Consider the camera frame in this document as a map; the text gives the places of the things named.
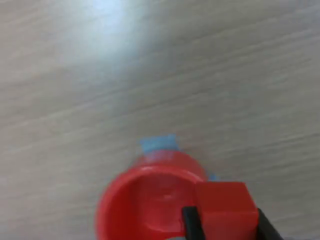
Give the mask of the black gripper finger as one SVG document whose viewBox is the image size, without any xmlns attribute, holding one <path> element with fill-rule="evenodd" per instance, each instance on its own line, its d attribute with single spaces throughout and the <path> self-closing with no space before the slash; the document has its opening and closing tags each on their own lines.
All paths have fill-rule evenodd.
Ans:
<svg viewBox="0 0 320 240">
<path fill-rule="evenodd" d="M 186 240 L 206 239 L 200 216 L 195 206 L 185 206 L 182 208 L 182 220 L 184 224 Z"/>
<path fill-rule="evenodd" d="M 258 225 L 256 240 L 284 240 L 276 228 L 271 224 L 264 212 L 258 208 Z"/>
</svg>

